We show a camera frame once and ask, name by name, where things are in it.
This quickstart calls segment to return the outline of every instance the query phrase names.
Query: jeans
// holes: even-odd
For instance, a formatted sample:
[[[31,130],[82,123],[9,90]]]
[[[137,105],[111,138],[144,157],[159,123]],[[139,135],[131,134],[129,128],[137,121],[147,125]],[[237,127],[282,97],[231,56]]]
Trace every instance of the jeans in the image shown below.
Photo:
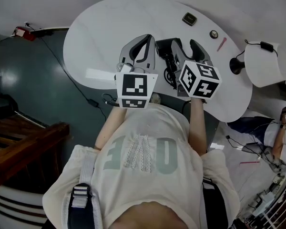
[[[233,130],[255,136],[262,144],[264,144],[266,129],[273,120],[274,119],[261,116],[242,117],[227,124]]]

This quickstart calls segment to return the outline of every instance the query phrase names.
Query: person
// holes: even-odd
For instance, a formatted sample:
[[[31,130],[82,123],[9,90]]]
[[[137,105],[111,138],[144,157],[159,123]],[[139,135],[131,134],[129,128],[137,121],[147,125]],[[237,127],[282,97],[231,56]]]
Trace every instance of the person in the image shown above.
[[[257,138],[264,146],[272,147],[272,155],[286,164],[286,114],[282,121],[263,116],[242,117],[227,125],[240,133]]]
[[[200,99],[191,100],[190,123],[159,104],[149,103],[146,109],[114,107],[95,147],[75,146],[62,174],[43,196],[44,211],[56,228],[62,228],[64,195],[79,183],[83,158],[95,152],[90,185],[97,191],[103,228],[207,228],[200,212],[204,176],[221,191],[231,226],[239,197],[223,152],[206,151]]]

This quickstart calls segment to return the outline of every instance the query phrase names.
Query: white t-shirt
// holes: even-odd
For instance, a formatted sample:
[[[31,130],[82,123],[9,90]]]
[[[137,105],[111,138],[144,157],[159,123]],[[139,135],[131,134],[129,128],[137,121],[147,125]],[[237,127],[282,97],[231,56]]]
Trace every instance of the white t-shirt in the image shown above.
[[[98,191],[104,228],[131,206],[150,201],[171,208],[188,228],[204,228],[200,220],[203,176],[218,184],[232,224],[240,203],[225,156],[214,150],[200,157],[187,142],[188,129],[182,114],[161,105],[128,110],[94,166],[91,185]],[[53,215],[53,204],[57,201],[61,205],[62,194],[78,184],[81,160],[90,151],[76,146],[63,173],[43,198],[44,210],[57,228],[61,228],[60,217]]]
[[[280,123],[277,124],[275,122],[278,123],[278,121],[271,122],[265,131],[265,137],[264,137],[265,146],[273,147],[275,143],[276,135],[278,131],[280,130],[280,125],[281,125]],[[286,130],[285,130],[284,137],[283,137],[283,144],[284,145],[283,145],[280,158],[286,163]]]

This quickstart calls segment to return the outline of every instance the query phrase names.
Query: gray floor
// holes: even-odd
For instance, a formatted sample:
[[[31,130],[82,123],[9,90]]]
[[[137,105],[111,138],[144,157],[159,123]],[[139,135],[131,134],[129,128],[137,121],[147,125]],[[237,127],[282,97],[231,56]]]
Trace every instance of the gray floor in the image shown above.
[[[52,36],[43,38],[63,64],[62,49],[66,33],[55,31]],[[11,95],[20,111],[48,125],[59,121],[70,124],[71,137],[63,149],[63,164],[70,157],[74,145],[94,146],[104,117],[99,109],[86,102],[41,40],[30,42],[23,38],[8,38],[0,41],[0,71],[0,92]],[[104,91],[77,85],[87,98],[99,102],[103,112],[109,114],[111,107],[102,102],[101,94],[108,92],[116,95],[115,90]],[[166,95],[161,97],[165,105],[181,111],[184,101]],[[189,104],[184,115],[189,118]],[[218,121],[205,113],[205,122],[210,144]]]

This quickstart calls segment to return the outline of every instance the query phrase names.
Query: white wall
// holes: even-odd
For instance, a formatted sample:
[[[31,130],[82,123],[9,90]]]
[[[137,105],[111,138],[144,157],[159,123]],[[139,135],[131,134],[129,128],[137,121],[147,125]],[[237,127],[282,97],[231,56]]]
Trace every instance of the white wall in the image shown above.
[[[0,0],[0,37],[11,35],[25,21],[41,28],[70,26],[83,10],[99,1],[102,0]],[[286,0],[175,1],[212,19],[240,49],[245,47],[244,39],[286,46]]]

